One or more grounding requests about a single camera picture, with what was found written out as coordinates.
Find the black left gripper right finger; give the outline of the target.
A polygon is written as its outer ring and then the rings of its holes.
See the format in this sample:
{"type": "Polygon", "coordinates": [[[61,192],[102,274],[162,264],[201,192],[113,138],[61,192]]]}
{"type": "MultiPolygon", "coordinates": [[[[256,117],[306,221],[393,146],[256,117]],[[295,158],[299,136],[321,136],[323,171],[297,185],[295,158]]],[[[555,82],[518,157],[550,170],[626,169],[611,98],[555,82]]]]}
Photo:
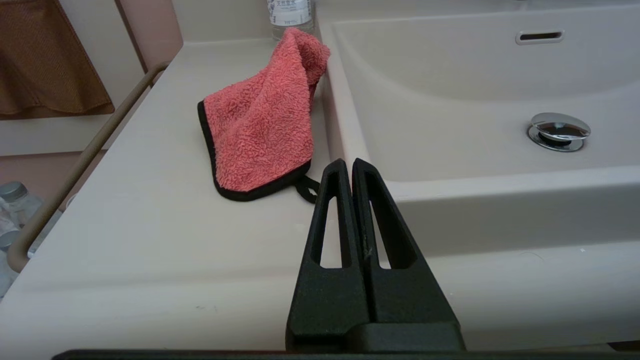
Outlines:
{"type": "Polygon", "coordinates": [[[352,165],[352,198],[374,322],[457,325],[450,303],[380,172],[361,158],[352,165]]]}

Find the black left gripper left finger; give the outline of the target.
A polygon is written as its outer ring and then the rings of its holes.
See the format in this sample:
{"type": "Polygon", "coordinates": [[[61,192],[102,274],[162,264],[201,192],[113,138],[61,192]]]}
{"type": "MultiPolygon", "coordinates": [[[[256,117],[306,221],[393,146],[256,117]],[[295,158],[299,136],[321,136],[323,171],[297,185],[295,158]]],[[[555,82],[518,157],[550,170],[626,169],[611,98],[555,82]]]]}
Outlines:
{"type": "Polygon", "coordinates": [[[343,159],[327,165],[286,321],[286,350],[345,351],[352,328],[370,321],[362,271],[359,228],[343,159]],[[329,204],[336,199],[340,268],[322,267],[329,204]]]}

